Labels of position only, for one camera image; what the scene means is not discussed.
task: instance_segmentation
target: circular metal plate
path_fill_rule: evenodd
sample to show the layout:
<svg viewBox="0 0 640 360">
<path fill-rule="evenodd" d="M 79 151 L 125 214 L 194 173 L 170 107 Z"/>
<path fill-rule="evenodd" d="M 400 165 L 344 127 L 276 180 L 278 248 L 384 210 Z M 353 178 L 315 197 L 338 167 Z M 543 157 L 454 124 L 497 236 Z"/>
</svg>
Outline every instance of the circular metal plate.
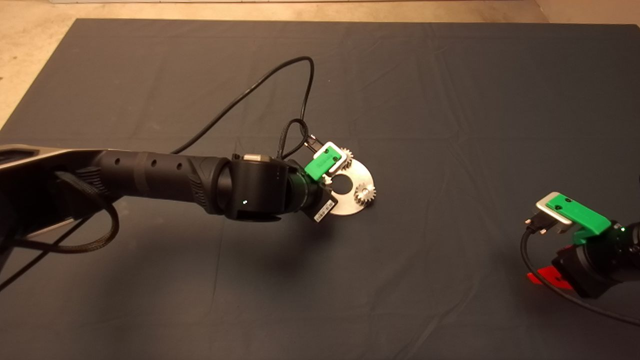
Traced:
<svg viewBox="0 0 640 360">
<path fill-rule="evenodd" d="M 334 215 L 352 215 L 365 208 L 365 205 L 360 205 L 355 199 L 356 187 L 360 184 L 373 185 L 373 177 L 361 162 L 356 159 L 351 160 L 351 166 L 343 168 L 335 173 L 335 175 L 345 175 L 351 180 L 352 187 L 348 193 L 341 194 L 332 191 L 331 194 L 338 200 L 338 204 L 330 211 Z M 331 185 L 331 178 L 325 177 L 324 183 Z"/>
</svg>

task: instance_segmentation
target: connector plug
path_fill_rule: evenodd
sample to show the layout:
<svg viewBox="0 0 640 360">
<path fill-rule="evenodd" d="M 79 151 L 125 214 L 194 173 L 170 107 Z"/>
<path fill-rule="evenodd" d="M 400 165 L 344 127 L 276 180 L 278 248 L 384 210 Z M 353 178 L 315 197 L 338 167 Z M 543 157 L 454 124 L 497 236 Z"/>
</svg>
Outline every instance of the connector plug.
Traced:
<svg viewBox="0 0 640 360">
<path fill-rule="evenodd" d="M 531 233 L 540 232 L 540 234 L 545 234 L 549 229 L 556 226 L 558 220 L 540 211 L 524 223 L 527 224 L 527 230 Z"/>
</svg>

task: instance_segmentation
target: cable connector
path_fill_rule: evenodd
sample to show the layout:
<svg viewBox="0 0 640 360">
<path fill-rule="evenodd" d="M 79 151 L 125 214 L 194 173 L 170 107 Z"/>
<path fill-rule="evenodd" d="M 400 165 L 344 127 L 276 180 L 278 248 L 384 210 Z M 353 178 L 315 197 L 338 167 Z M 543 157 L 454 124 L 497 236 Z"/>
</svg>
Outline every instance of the cable connector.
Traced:
<svg viewBox="0 0 640 360">
<path fill-rule="evenodd" d="M 311 150 L 314 154 L 320 151 L 320 148 L 324 145 L 324 143 L 316 138 L 315 135 L 309 134 L 307 139 L 305 139 L 305 146 Z"/>
<path fill-rule="evenodd" d="M 530 219 L 527 219 L 524 223 L 527 224 L 527 230 L 532 234 L 535 232 L 545 234 L 549 229 L 556 226 L 558 220 L 549 216 L 547 213 L 540 211 Z"/>
</svg>

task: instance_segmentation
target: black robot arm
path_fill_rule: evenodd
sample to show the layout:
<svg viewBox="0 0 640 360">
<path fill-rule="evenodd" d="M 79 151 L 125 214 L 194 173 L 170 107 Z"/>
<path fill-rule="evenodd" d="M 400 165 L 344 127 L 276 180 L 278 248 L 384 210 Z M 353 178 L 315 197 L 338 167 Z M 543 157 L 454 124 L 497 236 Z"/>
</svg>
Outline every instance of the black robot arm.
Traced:
<svg viewBox="0 0 640 360">
<path fill-rule="evenodd" d="M 297 163 L 266 155 L 228 159 L 7 145 L 0 148 L 3 242 L 102 210 L 56 176 L 61 172 L 90 185 L 108 203 L 122 196 L 194 202 L 232 220 L 275 221 L 299 210 L 313 217 L 331 197 Z"/>
<path fill-rule="evenodd" d="M 533 282 L 591 312 L 640 326 L 638 318 L 601 309 L 565 293 L 573 290 L 580 297 L 595 299 L 614 285 L 640 280 L 640 223 L 622 226 L 558 192 L 539 200 L 536 214 L 525 223 L 520 255 Z M 573 244 L 559 250 L 551 266 L 535 269 L 529 259 L 529 237 L 551 229 L 565 233 L 574 224 L 580 228 L 573 234 Z"/>
</svg>

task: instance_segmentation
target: gear teeth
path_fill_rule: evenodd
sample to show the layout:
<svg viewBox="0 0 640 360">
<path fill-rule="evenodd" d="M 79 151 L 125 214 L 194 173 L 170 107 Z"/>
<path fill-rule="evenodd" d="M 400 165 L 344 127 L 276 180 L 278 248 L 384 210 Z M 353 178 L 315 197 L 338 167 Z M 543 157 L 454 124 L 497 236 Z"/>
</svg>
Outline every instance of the gear teeth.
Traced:
<svg viewBox="0 0 640 360">
<path fill-rule="evenodd" d="M 369 205 L 376 197 L 376 187 L 373 184 L 359 184 L 356 186 L 353 196 L 360 205 Z"/>
<path fill-rule="evenodd" d="M 353 159 L 353 153 L 346 147 L 341 147 L 340 150 L 344 151 L 344 153 L 347 154 L 347 160 L 344 162 L 342 168 L 349 168 L 351 166 L 351 160 Z"/>
</svg>

